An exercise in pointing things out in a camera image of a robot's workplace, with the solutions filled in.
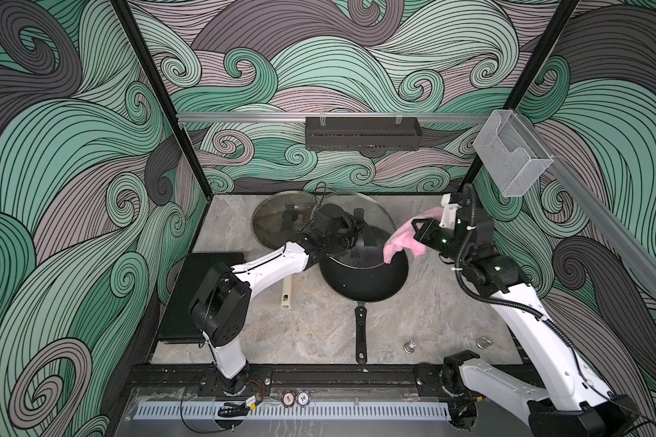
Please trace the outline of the glass lid of black pan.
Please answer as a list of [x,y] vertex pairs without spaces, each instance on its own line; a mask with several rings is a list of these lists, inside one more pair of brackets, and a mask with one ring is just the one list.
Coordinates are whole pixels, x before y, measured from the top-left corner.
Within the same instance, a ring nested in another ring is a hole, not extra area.
[[312,211],[313,225],[326,229],[329,259],[351,269],[384,265],[383,250],[395,231],[386,210],[357,192],[327,194]]

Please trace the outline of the pink microfibre cloth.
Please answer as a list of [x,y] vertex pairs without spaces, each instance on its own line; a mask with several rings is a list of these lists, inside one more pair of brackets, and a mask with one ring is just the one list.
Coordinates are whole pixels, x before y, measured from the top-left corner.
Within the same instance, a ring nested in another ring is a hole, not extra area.
[[413,218],[410,218],[400,226],[394,234],[387,240],[383,247],[383,258],[385,264],[390,264],[397,253],[409,249],[415,258],[423,256],[426,251],[426,245],[415,240],[415,230],[411,225],[412,220],[432,218],[440,221],[443,213],[442,207],[429,209]]

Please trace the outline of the glass lid of brown pan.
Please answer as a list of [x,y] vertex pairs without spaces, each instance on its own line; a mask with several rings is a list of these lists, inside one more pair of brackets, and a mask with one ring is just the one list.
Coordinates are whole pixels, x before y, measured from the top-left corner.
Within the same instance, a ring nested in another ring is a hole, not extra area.
[[266,198],[253,211],[251,229],[266,249],[279,249],[313,218],[318,200],[305,191],[284,191]]

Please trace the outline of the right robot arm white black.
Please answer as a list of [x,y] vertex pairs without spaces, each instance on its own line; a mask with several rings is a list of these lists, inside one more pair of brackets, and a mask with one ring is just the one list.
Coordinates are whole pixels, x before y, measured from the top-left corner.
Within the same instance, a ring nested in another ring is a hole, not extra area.
[[634,431],[638,408],[616,394],[579,356],[544,309],[530,279],[494,242],[494,222],[473,206],[445,209],[452,218],[411,222],[415,241],[453,261],[458,285],[493,307],[530,358],[543,385],[523,382],[471,351],[446,360],[446,385],[479,393],[524,422],[535,436],[624,436]]

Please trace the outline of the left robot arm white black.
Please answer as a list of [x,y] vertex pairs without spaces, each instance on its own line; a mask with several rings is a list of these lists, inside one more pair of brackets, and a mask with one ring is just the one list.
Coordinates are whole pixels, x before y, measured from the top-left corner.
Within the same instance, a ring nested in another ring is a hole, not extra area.
[[353,249],[359,237],[374,240],[363,209],[348,212],[325,204],[276,251],[244,264],[230,267],[219,262],[210,268],[190,302],[189,314],[211,351],[226,393],[240,393],[248,380],[249,362],[238,336],[253,298],[321,260]]

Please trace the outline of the round button pair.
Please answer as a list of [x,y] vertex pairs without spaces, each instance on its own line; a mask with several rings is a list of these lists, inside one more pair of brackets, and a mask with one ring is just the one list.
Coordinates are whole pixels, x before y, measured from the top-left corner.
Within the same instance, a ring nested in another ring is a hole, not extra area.
[[293,408],[295,406],[304,408],[310,404],[311,395],[309,391],[286,391],[282,395],[281,402],[284,408]]

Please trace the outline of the clear plastic wall box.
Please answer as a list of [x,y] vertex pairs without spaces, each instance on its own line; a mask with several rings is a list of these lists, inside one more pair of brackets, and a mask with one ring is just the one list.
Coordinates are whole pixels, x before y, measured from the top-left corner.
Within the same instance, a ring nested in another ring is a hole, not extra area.
[[523,197],[553,163],[531,121],[512,109],[493,111],[473,146],[505,198]]

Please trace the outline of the black wall shelf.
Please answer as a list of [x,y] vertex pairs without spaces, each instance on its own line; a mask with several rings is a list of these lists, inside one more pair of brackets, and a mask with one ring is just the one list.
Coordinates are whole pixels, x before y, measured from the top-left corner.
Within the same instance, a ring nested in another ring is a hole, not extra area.
[[312,151],[417,150],[423,131],[413,117],[306,118],[304,144]]

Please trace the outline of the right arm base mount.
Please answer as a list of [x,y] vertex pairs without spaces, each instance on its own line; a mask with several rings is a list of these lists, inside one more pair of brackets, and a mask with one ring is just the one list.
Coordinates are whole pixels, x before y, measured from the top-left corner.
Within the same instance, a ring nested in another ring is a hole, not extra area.
[[464,386],[458,369],[448,365],[420,363],[414,368],[415,383],[421,396],[438,398],[461,398],[463,400],[484,398],[478,391]]

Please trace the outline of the aluminium rail right wall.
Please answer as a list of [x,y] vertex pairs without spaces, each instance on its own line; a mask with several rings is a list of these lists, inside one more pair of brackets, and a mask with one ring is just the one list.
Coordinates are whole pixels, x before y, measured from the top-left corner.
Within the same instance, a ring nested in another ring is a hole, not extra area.
[[656,300],[656,176],[651,160],[630,162],[618,153],[596,152],[592,142],[561,122],[525,131],[552,156],[550,169],[575,204],[621,255],[624,264]]

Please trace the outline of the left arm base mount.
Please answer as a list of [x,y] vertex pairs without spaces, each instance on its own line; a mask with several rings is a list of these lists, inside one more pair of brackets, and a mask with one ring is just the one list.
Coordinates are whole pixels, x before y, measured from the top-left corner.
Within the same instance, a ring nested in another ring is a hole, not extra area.
[[226,378],[216,367],[202,373],[196,387],[201,396],[241,396],[261,394],[272,385],[273,370],[269,366],[247,364],[233,378]]

